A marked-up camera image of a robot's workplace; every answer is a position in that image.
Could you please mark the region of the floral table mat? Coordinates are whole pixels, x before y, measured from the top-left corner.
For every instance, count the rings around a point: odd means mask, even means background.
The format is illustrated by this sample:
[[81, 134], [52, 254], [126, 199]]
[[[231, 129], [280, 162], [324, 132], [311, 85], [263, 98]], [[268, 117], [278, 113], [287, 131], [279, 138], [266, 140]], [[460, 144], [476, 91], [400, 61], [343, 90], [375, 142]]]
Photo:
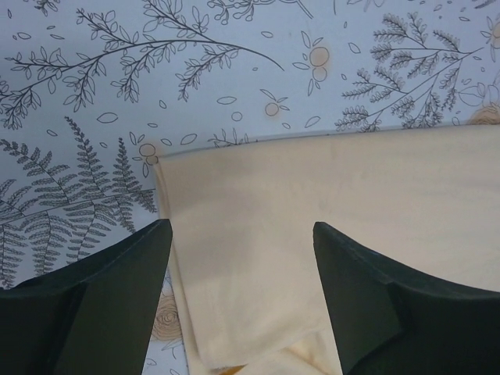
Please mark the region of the floral table mat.
[[[4, 1], [1, 291], [168, 220], [164, 156], [468, 125], [499, 128], [496, 1]], [[172, 242], [139, 374], [192, 374]]]

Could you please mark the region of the pale yellow t shirt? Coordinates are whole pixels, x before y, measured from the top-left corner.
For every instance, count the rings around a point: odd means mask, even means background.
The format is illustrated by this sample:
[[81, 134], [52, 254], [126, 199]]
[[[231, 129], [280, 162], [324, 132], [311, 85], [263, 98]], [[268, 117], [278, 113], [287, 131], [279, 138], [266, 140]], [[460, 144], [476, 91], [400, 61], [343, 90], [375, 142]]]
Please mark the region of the pale yellow t shirt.
[[313, 227], [499, 289], [499, 128], [264, 141], [155, 165], [192, 374], [338, 374]]

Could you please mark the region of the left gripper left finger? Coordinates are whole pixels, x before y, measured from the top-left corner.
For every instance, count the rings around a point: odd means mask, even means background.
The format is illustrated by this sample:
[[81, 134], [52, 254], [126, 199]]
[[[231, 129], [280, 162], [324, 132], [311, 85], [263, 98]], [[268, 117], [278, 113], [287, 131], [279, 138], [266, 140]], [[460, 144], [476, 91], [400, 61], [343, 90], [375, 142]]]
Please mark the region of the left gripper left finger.
[[3, 374], [139, 374], [173, 232], [156, 220], [61, 269], [1, 291]]

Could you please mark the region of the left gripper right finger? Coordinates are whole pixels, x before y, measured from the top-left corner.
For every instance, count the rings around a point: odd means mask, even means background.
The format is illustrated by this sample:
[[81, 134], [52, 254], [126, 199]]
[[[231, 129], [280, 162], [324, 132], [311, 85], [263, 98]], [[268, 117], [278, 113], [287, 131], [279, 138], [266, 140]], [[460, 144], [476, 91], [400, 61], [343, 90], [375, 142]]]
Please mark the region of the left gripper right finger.
[[313, 247], [342, 373], [498, 373], [497, 292], [415, 270], [324, 222]]

